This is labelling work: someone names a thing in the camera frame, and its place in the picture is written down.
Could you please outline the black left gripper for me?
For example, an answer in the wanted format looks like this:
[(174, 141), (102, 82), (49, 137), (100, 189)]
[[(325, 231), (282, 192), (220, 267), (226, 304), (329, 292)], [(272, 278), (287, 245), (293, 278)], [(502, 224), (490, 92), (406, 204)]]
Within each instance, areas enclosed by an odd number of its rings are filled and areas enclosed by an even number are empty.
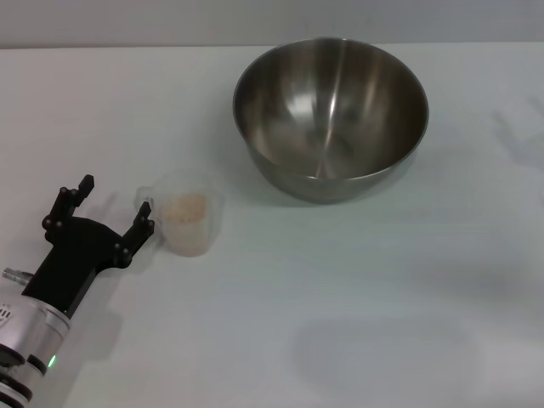
[(53, 247), (30, 279), (22, 295), (41, 301), (72, 317), (97, 275), (111, 268), (125, 269), (154, 234), (150, 203), (144, 201), (133, 225), (120, 236), (87, 218), (72, 217), (94, 188), (87, 174), (76, 189), (61, 187), (43, 219), (45, 238)]

